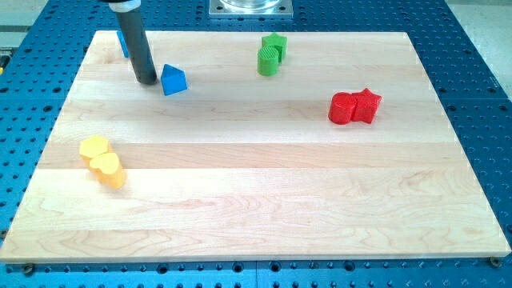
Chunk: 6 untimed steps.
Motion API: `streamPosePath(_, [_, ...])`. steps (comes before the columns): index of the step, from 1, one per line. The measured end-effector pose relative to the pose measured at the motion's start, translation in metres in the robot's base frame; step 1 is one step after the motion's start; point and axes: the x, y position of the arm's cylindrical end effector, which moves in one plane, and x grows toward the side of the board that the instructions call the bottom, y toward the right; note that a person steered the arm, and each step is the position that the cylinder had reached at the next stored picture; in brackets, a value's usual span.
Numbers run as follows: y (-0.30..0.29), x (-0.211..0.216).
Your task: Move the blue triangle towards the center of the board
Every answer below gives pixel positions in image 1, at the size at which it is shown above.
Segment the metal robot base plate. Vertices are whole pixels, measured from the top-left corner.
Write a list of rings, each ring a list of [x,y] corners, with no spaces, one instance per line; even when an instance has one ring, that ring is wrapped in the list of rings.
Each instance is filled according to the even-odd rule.
[[[292,0],[209,0],[210,18],[292,18]]]

